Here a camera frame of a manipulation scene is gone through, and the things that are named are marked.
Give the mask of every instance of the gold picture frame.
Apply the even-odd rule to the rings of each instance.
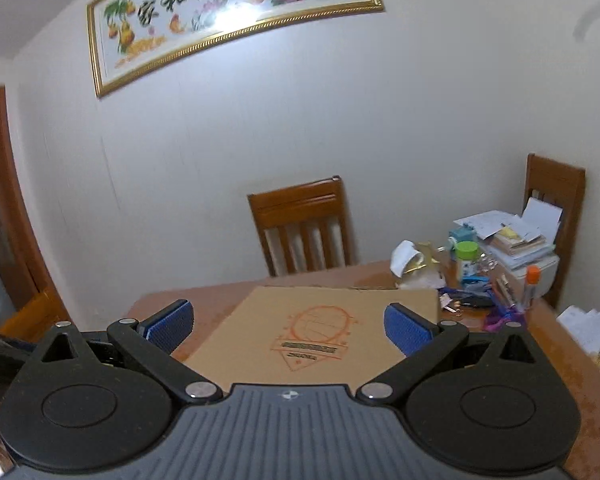
[[[205,0],[190,0],[193,5],[188,1],[160,0],[161,7],[157,7],[158,0],[144,0],[138,6],[135,0],[93,0],[87,6],[91,67],[97,97],[183,57],[256,32],[319,18],[384,10],[382,0],[255,0],[256,3],[254,0],[206,0],[202,8],[200,5]],[[183,27],[180,15],[175,11],[186,9],[184,12],[190,12],[191,7],[197,8],[193,10],[190,25],[186,23]],[[229,16],[231,19],[224,20],[221,25],[219,18]],[[168,17],[171,21],[167,27],[164,19]],[[152,19],[160,28],[158,34],[164,32],[161,36],[156,36]],[[108,34],[105,34],[105,28],[108,28]],[[135,30],[144,32],[145,37],[139,40]],[[118,42],[117,50],[113,49],[115,41],[111,40]]]

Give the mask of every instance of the stack of papers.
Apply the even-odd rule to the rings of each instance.
[[[600,312],[593,309],[584,312],[571,305],[560,316],[558,322],[587,354],[600,352]]]
[[[560,228],[562,209],[555,205],[530,198],[522,217],[504,211],[487,211],[455,220],[458,225],[469,225],[481,246],[500,260],[509,269],[514,270],[538,261],[555,249],[554,240]],[[494,235],[504,228],[514,231],[520,243],[512,250],[503,250],[506,244],[491,243]]]

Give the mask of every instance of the wooden table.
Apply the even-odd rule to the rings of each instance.
[[[158,292],[137,301],[128,316],[144,319],[174,300],[189,300],[195,307],[195,330],[173,354],[184,361],[258,285],[394,288],[395,282],[389,263],[376,262],[257,282]],[[600,480],[600,372],[555,320],[544,301],[536,301],[528,316],[528,327],[569,388],[582,416],[580,433],[566,468],[577,480]]]

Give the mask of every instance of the paper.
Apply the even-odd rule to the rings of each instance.
[[[449,312],[455,313],[456,311],[449,306],[449,304],[453,302],[454,300],[452,300],[446,293],[440,296],[440,307],[448,310]]]
[[[395,276],[401,278],[404,268],[414,258],[417,258],[417,265],[421,265],[424,262],[424,254],[416,249],[413,242],[404,240],[391,253],[391,265],[389,265],[389,268]]]
[[[542,236],[542,232],[538,227],[530,224],[518,215],[511,215],[508,220],[505,220],[502,223],[509,229],[515,231],[525,242],[530,242]]]
[[[547,244],[540,248],[530,248],[515,256],[509,256],[507,253],[488,244],[481,244],[483,251],[491,253],[497,260],[503,263],[509,270],[519,269],[522,266],[538,261],[540,258],[547,256],[555,249],[555,245]]]
[[[587,354],[600,352],[600,312],[583,312],[571,305],[558,316],[558,322]]]
[[[454,224],[467,224],[474,228],[478,238],[484,240],[502,229],[502,224],[507,225],[506,222],[509,222],[512,216],[510,213],[494,210],[454,220]]]
[[[426,266],[417,272],[411,272],[398,283],[401,290],[421,290],[423,288],[442,288],[446,285],[445,277],[435,266]]]
[[[527,224],[537,227],[546,241],[552,244],[560,228],[560,215],[562,215],[561,208],[529,197],[522,219]]]

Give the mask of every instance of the wooden chair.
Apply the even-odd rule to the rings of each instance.
[[[556,307],[569,270],[584,199],[585,170],[550,158],[529,153],[526,159],[525,205],[533,196],[562,208],[560,229],[555,237],[555,253],[560,264],[554,284],[544,295],[546,302]]]
[[[314,254],[312,251],[312,238],[310,237],[310,223],[317,223],[322,243],[322,256],[327,269],[335,266],[331,235],[328,224],[329,218],[335,218],[340,226],[344,263],[351,264],[349,252],[349,234],[347,230],[346,210],[344,205],[344,189],[342,179],[334,176],[325,180],[317,180],[300,186],[285,187],[266,193],[250,194],[248,197],[253,213],[253,220],[258,230],[260,244],[264,259],[269,268],[269,275],[276,276],[273,256],[267,241],[267,230],[276,230],[284,255],[286,272],[297,272],[294,262],[293,245],[290,242],[289,225],[298,225],[302,240],[302,252],[306,270],[316,270]]]

